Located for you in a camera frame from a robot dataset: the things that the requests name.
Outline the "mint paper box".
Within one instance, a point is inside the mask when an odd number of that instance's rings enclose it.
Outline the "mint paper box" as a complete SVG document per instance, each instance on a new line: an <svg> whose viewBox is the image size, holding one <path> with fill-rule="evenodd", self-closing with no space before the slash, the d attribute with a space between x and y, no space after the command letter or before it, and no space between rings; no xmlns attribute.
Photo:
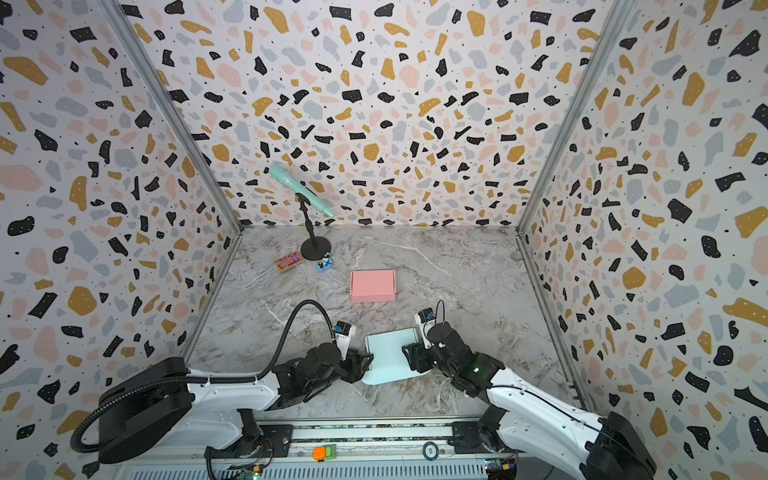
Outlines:
<svg viewBox="0 0 768 480"><path fill-rule="evenodd" d="M414 327L367 336L366 352L372 355L373 359L362 377L362 382L377 386L422 376L422 373L409 367L402 351L403 347L418 341Z"/></svg>

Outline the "pink paper box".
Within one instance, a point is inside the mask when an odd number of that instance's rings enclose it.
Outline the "pink paper box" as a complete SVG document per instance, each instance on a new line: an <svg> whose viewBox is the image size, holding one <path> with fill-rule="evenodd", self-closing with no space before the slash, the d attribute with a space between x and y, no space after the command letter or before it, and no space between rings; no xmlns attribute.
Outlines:
<svg viewBox="0 0 768 480"><path fill-rule="evenodd" d="M350 300L353 303L385 303L396 299L394 270L361 270L350 275Z"/></svg>

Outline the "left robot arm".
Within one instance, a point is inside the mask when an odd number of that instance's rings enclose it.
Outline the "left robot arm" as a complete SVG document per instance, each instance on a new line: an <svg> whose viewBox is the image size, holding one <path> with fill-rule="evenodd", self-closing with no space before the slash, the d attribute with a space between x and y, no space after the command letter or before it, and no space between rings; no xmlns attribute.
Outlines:
<svg viewBox="0 0 768 480"><path fill-rule="evenodd" d="M307 403L335 381L360 381L373 357L333 342L255 374L211 374L165 359L111 388L99 399L98 459L117 464L162 443L200 438L216 449L253 435L254 415Z"/></svg>

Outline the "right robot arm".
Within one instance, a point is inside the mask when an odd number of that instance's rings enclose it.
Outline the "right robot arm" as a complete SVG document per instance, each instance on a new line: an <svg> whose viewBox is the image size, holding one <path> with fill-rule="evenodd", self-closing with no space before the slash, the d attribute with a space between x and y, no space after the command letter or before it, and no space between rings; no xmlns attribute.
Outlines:
<svg viewBox="0 0 768 480"><path fill-rule="evenodd" d="M652 479L657 471L630 422L572 406L474 352L448 323L420 327L422 339L401 348L411 370L437 369L451 385L488 405L477 422L487 450L533 455L575 479Z"/></svg>

